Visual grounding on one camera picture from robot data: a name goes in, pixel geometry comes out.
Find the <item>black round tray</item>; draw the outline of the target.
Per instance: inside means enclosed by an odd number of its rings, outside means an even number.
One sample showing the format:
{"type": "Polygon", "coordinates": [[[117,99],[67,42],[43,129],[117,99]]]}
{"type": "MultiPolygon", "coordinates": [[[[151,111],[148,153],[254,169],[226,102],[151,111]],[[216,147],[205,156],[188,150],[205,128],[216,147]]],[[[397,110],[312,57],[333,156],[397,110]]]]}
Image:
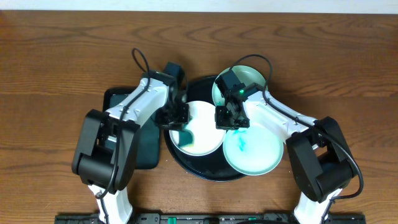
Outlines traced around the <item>black round tray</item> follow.
{"type": "Polygon", "coordinates": [[[177,161],[189,173],[206,180],[226,182],[240,179],[245,175],[234,170],[226,161],[223,154],[223,145],[216,151],[205,156],[189,156],[172,144],[169,131],[164,131],[166,145],[177,161]]]}

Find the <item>green yellow sponge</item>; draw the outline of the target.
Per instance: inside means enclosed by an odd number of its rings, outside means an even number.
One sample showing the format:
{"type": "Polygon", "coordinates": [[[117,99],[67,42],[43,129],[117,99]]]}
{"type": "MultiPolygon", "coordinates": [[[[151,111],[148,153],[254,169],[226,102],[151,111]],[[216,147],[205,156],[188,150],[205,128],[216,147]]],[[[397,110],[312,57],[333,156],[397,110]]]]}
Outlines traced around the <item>green yellow sponge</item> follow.
{"type": "Polygon", "coordinates": [[[190,130],[181,130],[178,132],[178,146],[190,146],[194,142],[193,133],[190,130]]]}

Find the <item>mint plate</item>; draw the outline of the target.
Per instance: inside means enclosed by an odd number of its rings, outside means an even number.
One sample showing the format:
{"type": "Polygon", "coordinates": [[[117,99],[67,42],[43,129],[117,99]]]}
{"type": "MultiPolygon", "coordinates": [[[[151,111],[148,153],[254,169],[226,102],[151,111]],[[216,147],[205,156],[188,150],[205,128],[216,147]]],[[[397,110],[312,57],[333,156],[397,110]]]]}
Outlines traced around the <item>mint plate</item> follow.
{"type": "Polygon", "coordinates": [[[254,123],[249,128],[226,132],[223,154],[228,164],[244,175],[263,175],[276,168],[284,145],[276,134],[254,123]]]}
{"type": "MultiPolygon", "coordinates": [[[[235,73],[239,81],[244,84],[244,87],[247,87],[252,83],[257,83],[260,86],[264,86],[266,82],[265,78],[260,72],[246,65],[234,66],[232,71],[235,73]]],[[[212,86],[212,99],[215,106],[225,105],[224,95],[216,83],[214,83],[212,86]]],[[[260,96],[258,90],[255,90],[254,94],[248,97],[248,101],[253,102],[255,105],[264,104],[264,99],[262,96],[260,96]]]]}

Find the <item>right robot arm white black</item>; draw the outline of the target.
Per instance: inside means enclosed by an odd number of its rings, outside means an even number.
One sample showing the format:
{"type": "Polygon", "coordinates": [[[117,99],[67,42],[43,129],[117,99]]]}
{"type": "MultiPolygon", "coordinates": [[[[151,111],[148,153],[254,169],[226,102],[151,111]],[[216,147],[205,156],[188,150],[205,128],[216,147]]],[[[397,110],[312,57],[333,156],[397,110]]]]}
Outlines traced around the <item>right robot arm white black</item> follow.
{"type": "Polygon", "coordinates": [[[239,90],[216,107],[218,129],[248,128],[257,123],[284,140],[293,175],[301,190],[294,210],[299,223],[326,223],[328,212],[351,179],[363,178],[338,123],[302,115],[264,91],[239,90]]]}

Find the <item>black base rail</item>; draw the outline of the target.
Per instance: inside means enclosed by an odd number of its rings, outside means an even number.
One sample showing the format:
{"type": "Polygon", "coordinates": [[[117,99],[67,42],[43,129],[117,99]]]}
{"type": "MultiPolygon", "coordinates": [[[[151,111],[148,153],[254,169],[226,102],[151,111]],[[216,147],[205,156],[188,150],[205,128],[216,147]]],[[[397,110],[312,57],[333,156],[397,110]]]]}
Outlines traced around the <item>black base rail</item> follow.
{"type": "MultiPolygon", "coordinates": [[[[265,213],[263,215],[161,215],[158,213],[140,213],[128,221],[132,224],[234,224],[246,221],[261,223],[297,223],[292,214],[265,213]]],[[[364,215],[333,215],[325,221],[331,224],[366,224],[364,215]]],[[[95,224],[101,223],[97,214],[57,215],[55,224],[95,224]]]]}

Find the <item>black rectangular tray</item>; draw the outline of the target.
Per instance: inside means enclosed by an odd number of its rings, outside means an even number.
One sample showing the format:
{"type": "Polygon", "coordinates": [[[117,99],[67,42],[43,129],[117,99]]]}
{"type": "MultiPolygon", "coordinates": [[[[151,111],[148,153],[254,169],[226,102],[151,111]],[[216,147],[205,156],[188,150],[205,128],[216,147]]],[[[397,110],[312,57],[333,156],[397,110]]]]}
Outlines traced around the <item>black rectangular tray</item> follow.
{"type": "MultiPolygon", "coordinates": [[[[122,102],[136,87],[110,88],[104,93],[103,111],[122,102]]],[[[155,113],[141,126],[136,167],[138,170],[153,169],[159,163],[160,129],[154,121],[155,113]]]]}

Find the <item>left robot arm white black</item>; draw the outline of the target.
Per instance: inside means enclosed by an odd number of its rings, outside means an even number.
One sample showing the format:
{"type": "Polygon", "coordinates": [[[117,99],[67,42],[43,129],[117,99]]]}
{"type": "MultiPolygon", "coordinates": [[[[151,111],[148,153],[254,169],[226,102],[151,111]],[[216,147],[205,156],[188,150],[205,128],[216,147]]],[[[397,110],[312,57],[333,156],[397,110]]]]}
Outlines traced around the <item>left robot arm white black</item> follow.
{"type": "Polygon", "coordinates": [[[72,171],[94,193],[102,223],[127,223],[133,207],[127,183],[136,167],[143,125],[155,116],[161,129],[181,130],[188,105],[180,90],[184,72],[145,72],[139,86],[106,111],[91,110],[83,121],[72,171]]]}

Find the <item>white plate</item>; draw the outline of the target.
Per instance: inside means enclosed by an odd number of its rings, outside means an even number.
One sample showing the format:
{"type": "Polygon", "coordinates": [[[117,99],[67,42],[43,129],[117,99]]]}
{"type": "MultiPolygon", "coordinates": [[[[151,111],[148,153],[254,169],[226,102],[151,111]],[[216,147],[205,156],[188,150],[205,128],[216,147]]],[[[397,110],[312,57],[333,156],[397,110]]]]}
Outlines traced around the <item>white plate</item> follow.
{"type": "Polygon", "coordinates": [[[194,142],[190,146],[178,146],[178,132],[169,131],[172,144],[189,156],[205,156],[216,151],[223,143],[226,131],[216,129],[215,106],[205,101],[191,101],[189,105],[189,121],[183,130],[193,133],[194,142]]]}

